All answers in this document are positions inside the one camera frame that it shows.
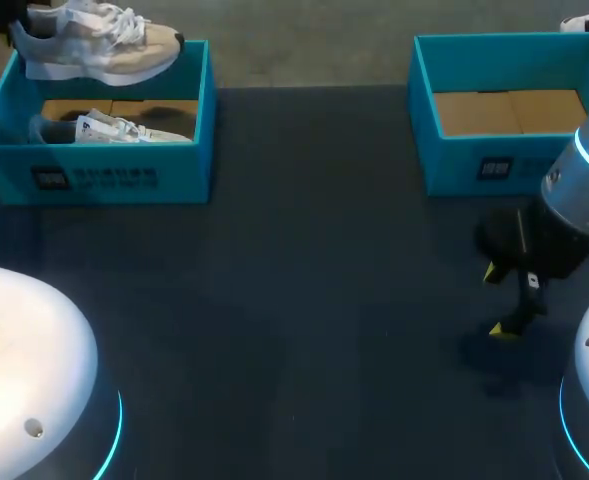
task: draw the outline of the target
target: box label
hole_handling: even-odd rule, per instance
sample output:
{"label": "box label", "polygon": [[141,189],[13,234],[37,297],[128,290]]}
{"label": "box label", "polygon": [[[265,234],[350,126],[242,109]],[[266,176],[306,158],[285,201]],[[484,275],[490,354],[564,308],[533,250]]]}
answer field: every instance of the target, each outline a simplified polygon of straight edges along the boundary
{"label": "box label", "polygon": [[518,161],[517,175],[520,178],[543,178],[555,161],[556,158],[524,158]]}
{"label": "box label", "polygon": [[506,180],[512,169],[512,157],[484,157],[478,170],[477,180]]}
{"label": "box label", "polygon": [[158,172],[153,167],[74,168],[72,175],[79,190],[158,188]]}

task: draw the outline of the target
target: robotic arm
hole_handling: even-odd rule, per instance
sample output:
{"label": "robotic arm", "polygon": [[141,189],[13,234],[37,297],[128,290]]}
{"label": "robotic arm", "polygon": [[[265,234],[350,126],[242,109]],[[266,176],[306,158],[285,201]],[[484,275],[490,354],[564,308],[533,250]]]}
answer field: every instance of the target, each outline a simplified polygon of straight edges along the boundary
{"label": "robotic arm", "polygon": [[589,117],[541,182],[525,208],[490,212],[477,227],[479,249],[490,259],[485,276],[499,284],[519,277],[519,303],[491,335],[520,336],[544,315],[551,279],[567,278],[589,256]]}

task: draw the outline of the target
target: black logo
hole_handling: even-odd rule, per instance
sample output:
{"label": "black logo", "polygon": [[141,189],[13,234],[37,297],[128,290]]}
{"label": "black logo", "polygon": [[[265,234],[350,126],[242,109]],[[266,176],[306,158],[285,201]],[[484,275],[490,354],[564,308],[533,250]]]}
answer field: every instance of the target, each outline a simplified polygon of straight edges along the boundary
{"label": "black logo", "polygon": [[70,182],[61,167],[32,167],[32,177],[39,190],[70,190]]}
{"label": "black logo", "polygon": [[512,157],[485,157],[481,160],[477,180],[506,180],[512,169]]}

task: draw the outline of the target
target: beige sneaker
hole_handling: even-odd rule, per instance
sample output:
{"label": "beige sneaker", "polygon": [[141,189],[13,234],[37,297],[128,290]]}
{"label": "beige sneaker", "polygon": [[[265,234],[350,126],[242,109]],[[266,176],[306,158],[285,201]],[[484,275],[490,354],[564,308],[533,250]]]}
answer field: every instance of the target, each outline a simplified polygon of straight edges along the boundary
{"label": "beige sneaker", "polygon": [[53,122],[35,115],[30,121],[29,139],[32,144],[192,143],[183,135],[136,125],[96,109],[71,122]]}
{"label": "beige sneaker", "polygon": [[176,30],[108,3],[69,0],[54,9],[30,7],[30,32],[10,26],[33,80],[94,78],[111,86],[140,83],[167,70],[185,39]]}

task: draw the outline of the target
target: shoelace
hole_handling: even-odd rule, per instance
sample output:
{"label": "shoelace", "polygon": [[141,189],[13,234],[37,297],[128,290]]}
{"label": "shoelace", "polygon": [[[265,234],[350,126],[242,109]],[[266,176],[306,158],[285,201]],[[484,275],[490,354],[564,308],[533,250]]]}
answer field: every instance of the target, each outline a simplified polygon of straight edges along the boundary
{"label": "shoelace", "polygon": [[114,45],[136,43],[145,37],[145,24],[150,21],[141,15],[136,15],[131,8],[123,10],[109,3],[102,3],[96,6],[97,10],[104,14],[107,26],[97,32],[95,37],[111,36],[114,38]]}
{"label": "shoelace", "polygon": [[145,137],[147,129],[143,125],[136,125],[134,122],[120,117],[116,117],[114,120],[118,121],[118,129],[121,135],[134,134],[136,138]]}

